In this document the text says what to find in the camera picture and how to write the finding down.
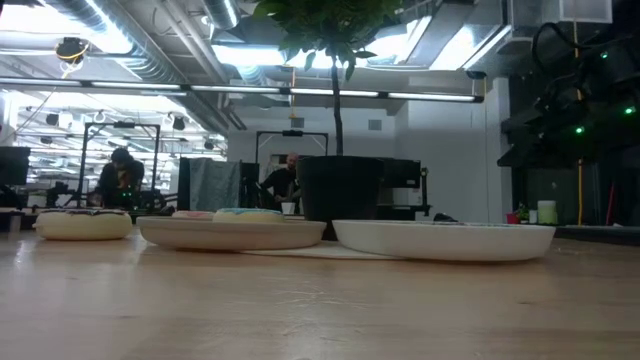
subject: cup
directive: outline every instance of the cup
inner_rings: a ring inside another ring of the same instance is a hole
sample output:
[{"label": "cup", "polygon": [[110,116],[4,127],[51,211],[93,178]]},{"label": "cup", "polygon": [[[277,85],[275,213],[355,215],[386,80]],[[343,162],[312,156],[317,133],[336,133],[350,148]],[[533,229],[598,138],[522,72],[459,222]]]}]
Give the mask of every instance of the cup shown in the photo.
[{"label": "cup", "polygon": [[293,215],[296,211],[296,203],[282,203],[282,213],[284,215]]},{"label": "cup", "polygon": [[556,225],[558,223],[558,213],[556,211],[555,201],[538,201],[538,223],[549,225]]},{"label": "cup", "polygon": [[529,224],[537,224],[537,223],[538,223],[538,211],[529,210]]}]

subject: white plate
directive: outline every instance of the white plate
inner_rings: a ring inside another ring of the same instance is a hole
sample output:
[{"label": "white plate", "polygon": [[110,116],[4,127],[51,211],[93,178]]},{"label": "white plate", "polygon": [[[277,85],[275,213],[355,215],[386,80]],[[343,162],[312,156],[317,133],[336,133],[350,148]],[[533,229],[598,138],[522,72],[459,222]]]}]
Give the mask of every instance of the white plate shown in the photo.
[{"label": "white plate", "polygon": [[140,233],[161,246],[201,250],[275,250],[313,246],[325,223],[225,223],[171,217],[138,218]]},{"label": "white plate", "polygon": [[413,221],[333,222],[346,247],[374,254],[450,261],[515,261],[542,257],[555,228]]}]

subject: man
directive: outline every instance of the man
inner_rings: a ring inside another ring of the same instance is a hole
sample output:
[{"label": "man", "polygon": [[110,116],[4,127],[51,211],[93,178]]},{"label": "man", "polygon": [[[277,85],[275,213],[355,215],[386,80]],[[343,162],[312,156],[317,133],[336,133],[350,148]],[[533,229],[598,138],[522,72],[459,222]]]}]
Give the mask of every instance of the man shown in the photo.
[{"label": "man", "polygon": [[300,187],[296,182],[296,164],[298,154],[287,155],[287,167],[276,170],[262,183],[264,189],[273,188],[273,196],[278,207],[282,202],[297,202],[300,198]]},{"label": "man", "polygon": [[104,166],[98,181],[98,192],[104,207],[131,207],[132,197],[140,191],[144,165],[133,159],[125,148],[111,154],[111,163]]}]

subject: donut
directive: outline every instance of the donut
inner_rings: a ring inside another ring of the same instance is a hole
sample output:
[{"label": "donut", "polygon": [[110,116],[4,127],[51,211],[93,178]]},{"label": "donut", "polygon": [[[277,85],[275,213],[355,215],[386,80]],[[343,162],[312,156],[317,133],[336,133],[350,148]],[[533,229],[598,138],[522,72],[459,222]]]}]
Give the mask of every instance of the donut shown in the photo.
[{"label": "donut", "polygon": [[213,215],[214,222],[282,223],[284,215],[265,209],[220,209]]},{"label": "donut", "polygon": [[213,219],[213,213],[209,211],[176,211],[171,215],[181,219],[209,220]]},{"label": "donut", "polygon": [[119,210],[47,210],[33,227],[47,240],[115,240],[127,236],[131,217]]}]

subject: metal frame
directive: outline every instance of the metal frame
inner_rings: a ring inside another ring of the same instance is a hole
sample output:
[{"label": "metal frame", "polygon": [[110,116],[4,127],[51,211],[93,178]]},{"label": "metal frame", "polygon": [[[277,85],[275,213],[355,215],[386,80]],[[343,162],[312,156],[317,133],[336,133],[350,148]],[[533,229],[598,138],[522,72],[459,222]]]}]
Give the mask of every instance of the metal frame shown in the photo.
[{"label": "metal frame", "polygon": [[83,181],[84,181],[84,169],[85,169],[86,160],[87,160],[87,144],[89,143],[89,140],[93,139],[95,135],[100,133],[100,130],[98,130],[96,134],[89,136],[89,128],[91,128],[92,126],[99,126],[100,130],[104,129],[107,126],[113,126],[114,128],[129,128],[129,129],[133,129],[136,127],[156,129],[155,149],[153,153],[153,170],[152,170],[152,177],[151,177],[151,191],[154,191],[156,189],[156,172],[158,170],[158,151],[160,149],[160,125],[133,124],[133,123],[122,123],[122,122],[109,123],[109,124],[90,122],[90,123],[84,124],[84,137],[82,139],[82,157],[80,159],[80,177],[79,177],[78,192],[77,192],[79,196],[77,199],[76,206],[79,208],[81,206],[80,204],[82,201],[81,195],[82,195],[82,187],[83,187]]},{"label": "metal frame", "polygon": [[322,136],[324,137],[324,155],[327,156],[329,155],[329,134],[328,133],[308,133],[308,132],[304,132],[304,131],[291,131],[291,130],[284,130],[284,131],[258,131],[256,132],[256,164],[259,164],[258,162],[258,155],[260,153],[260,136],[262,134],[275,134],[275,135],[282,135],[284,137],[303,137],[303,136]]},{"label": "metal frame", "polygon": [[[188,93],[223,93],[223,94],[263,94],[263,95],[300,95],[300,96],[333,96],[333,90],[320,88],[297,88],[278,86],[236,86],[229,84],[166,84],[142,83],[130,81],[98,81],[67,80],[51,78],[21,78],[1,76],[0,85],[8,90],[35,90],[56,92],[118,93],[122,92],[142,95],[187,96]],[[484,96],[475,94],[444,94],[424,92],[403,92],[389,90],[340,90],[344,98],[415,100],[454,103],[482,103]]]}]

